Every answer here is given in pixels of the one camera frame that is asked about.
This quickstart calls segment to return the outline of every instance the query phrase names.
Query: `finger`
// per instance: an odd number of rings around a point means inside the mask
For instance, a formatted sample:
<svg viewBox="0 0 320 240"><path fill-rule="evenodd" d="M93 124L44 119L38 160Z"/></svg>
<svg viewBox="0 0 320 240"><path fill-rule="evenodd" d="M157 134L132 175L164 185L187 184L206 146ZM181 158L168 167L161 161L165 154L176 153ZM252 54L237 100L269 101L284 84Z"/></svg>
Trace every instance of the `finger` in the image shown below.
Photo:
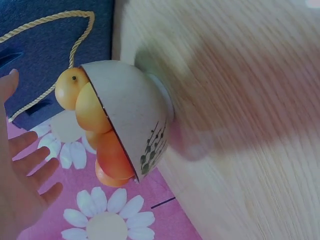
<svg viewBox="0 0 320 240"><path fill-rule="evenodd" d="M36 166L42 163L42 161L45 160L45 158L48 157L49 154L50 149L46 146L43 146L35 150L28 156L14 161L13 167L19 173L23 174L24 176L27 176Z"/></svg>
<svg viewBox="0 0 320 240"><path fill-rule="evenodd" d="M10 74L0 78L0 97L3 103L16 91L19 83L18 70L12 69Z"/></svg>
<svg viewBox="0 0 320 240"><path fill-rule="evenodd" d="M53 204L57 200L63 189L64 186L62 185L62 183L57 182L48 191L40 195L44 201L46 208L50 207L51 204Z"/></svg>
<svg viewBox="0 0 320 240"><path fill-rule="evenodd" d="M12 157L15 157L21 151L29 147L35 141L38 140L38 135L35 131L29 131L16 136L9 140L9 150Z"/></svg>
<svg viewBox="0 0 320 240"><path fill-rule="evenodd" d="M59 160L56 158L52 158L34 174L28 176L28 179L32 181L32 184L36 189L39 189L55 173L58 167Z"/></svg>

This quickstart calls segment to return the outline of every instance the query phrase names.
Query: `pink tablecloth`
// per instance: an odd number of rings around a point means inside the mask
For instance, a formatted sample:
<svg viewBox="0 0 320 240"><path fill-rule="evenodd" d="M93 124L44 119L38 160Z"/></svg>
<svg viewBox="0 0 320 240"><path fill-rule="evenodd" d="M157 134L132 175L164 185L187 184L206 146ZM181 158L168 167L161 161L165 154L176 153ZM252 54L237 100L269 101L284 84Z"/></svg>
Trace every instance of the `pink tablecloth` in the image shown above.
<svg viewBox="0 0 320 240"><path fill-rule="evenodd" d="M48 126L43 126L40 131L44 134L42 138L50 134ZM9 138L23 132L8 124ZM17 157L32 152L38 145L39 141ZM87 150L85 152L82 162L72 162L71 166L64 163L64 168L60 166L43 186L42 191L60 181L64 189L58 201L35 226L22 233L20 240L87 240L88 222L102 212L111 212L123 218L128 229L128 240L201 239L175 199L152 208L174 197L157 169L141 184L130 182L118 189L107 187L96 179L96 156Z"/></svg>

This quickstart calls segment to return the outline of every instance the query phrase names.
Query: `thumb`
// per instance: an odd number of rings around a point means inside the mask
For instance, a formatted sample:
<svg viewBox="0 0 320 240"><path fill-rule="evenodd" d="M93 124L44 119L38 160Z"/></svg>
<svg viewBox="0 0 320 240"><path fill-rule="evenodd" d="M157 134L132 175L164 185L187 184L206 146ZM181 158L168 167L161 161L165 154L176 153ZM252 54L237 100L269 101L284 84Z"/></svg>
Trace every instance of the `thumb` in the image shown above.
<svg viewBox="0 0 320 240"><path fill-rule="evenodd" d="M0 78L0 100L6 102L16 91L19 83L18 70L12 69L9 75Z"/></svg>

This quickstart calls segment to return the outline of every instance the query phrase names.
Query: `dark blue fabric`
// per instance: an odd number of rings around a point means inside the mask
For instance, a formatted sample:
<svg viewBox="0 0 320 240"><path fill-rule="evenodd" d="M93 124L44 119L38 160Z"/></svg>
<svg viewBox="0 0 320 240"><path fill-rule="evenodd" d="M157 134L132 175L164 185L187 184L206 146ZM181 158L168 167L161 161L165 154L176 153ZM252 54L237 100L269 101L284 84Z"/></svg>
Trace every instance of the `dark blue fabric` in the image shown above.
<svg viewBox="0 0 320 240"><path fill-rule="evenodd" d="M93 29L75 54L75 66L109 60L114 0L0 0L0 36L33 20L70 10L95 13ZM8 74L12 68L20 72L18 89L5 103L9 117L50 88L68 68L70 50L87 28L88 20L83 17L58 19L28 29L0 44L0 75ZM62 110L52 92L32 109L20 114L13 123L30 130Z"/></svg>

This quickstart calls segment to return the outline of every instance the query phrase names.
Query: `hand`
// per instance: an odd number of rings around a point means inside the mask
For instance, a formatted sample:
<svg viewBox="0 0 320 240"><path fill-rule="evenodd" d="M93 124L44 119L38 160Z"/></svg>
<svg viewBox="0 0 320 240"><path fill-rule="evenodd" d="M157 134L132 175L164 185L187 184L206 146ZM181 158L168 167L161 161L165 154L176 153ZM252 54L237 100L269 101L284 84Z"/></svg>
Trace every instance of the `hand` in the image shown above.
<svg viewBox="0 0 320 240"><path fill-rule="evenodd" d="M56 183L47 192L38 193L59 166L55 158L29 175L50 154L47 147L12 161L38 139L35 132L27 132L8 140L4 102L15 92L18 79L16 70L0 78L0 239L6 240L16 239L21 231L36 223L63 189L61 183Z"/></svg>

